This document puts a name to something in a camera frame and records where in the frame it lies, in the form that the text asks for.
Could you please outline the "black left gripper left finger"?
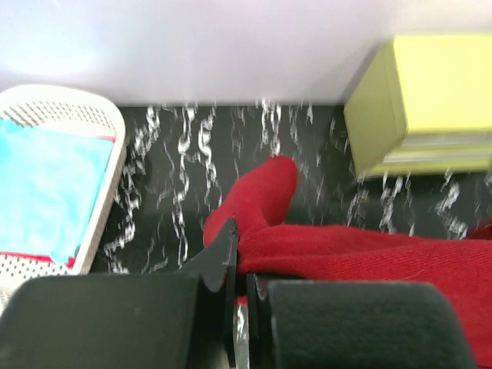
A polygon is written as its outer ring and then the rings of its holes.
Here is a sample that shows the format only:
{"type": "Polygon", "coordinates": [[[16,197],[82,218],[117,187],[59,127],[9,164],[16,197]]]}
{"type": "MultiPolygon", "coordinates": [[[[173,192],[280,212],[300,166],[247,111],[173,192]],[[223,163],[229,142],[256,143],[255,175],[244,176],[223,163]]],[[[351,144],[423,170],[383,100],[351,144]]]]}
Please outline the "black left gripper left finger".
{"type": "Polygon", "coordinates": [[[1,316],[3,368],[233,368],[238,235],[181,269],[36,278],[1,316]]]}

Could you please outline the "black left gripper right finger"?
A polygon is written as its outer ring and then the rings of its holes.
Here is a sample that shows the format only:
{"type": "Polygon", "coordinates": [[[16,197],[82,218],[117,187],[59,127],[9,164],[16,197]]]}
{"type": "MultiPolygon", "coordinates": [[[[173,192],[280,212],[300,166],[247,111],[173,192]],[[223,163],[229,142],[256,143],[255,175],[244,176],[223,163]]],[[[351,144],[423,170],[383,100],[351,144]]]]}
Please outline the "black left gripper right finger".
{"type": "Polygon", "coordinates": [[[475,368],[449,301],[430,284],[250,274],[253,368],[475,368]]]}

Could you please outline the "red t shirt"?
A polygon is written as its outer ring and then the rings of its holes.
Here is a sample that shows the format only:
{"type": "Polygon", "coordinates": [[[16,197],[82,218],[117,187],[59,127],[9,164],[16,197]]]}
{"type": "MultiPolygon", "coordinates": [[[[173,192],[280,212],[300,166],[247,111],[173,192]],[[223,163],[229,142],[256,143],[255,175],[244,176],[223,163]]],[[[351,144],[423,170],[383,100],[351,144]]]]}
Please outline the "red t shirt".
{"type": "Polygon", "coordinates": [[[491,242],[438,240],[343,225],[286,224],[298,182],[294,161],[269,158],[241,176],[204,224],[210,245],[233,218],[242,274],[319,281],[428,282],[452,303],[477,363],[491,366],[491,242]]]}

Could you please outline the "white plastic laundry basket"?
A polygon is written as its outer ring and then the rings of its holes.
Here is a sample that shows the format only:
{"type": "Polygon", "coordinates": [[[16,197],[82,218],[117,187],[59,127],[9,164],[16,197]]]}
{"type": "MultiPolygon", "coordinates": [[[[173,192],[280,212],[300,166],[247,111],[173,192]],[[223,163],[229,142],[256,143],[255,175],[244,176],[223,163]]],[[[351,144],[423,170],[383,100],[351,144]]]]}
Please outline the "white plastic laundry basket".
{"type": "Polygon", "coordinates": [[[107,98],[54,85],[1,94],[1,303],[26,281],[87,274],[125,160],[107,98]]]}

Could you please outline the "yellow green drawer cabinet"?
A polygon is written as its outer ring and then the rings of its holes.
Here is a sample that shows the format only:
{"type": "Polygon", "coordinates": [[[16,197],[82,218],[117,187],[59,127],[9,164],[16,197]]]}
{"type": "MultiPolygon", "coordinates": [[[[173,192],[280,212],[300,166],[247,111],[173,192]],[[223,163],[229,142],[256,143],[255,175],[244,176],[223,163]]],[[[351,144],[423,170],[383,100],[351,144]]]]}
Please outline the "yellow green drawer cabinet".
{"type": "Polygon", "coordinates": [[[398,35],[344,106],[358,178],[491,167],[491,36],[398,35]]]}

